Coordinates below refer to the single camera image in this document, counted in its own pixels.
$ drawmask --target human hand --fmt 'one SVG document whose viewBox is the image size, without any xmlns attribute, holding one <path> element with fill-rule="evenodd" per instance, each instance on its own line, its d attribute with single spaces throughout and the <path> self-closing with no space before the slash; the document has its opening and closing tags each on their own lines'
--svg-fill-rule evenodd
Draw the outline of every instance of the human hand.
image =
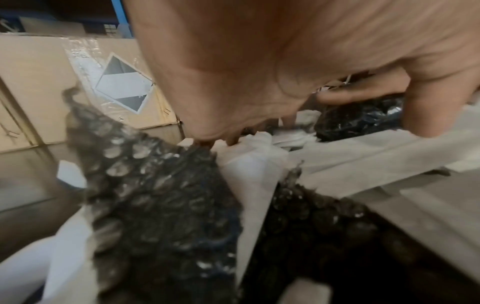
<svg viewBox="0 0 480 304">
<path fill-rule="evenodd" d="M 480 84 L 474 0 L 130 0 L 126 6 L 155 80 L 203 141 L 233 143 L 244 127 L 294 114 L 329 80 L 392 63 L 390 77 L 411 79 L 404 127 L 436 136 Z M 332 96 L 318 99 L 344 102 Z"/>
</svg>

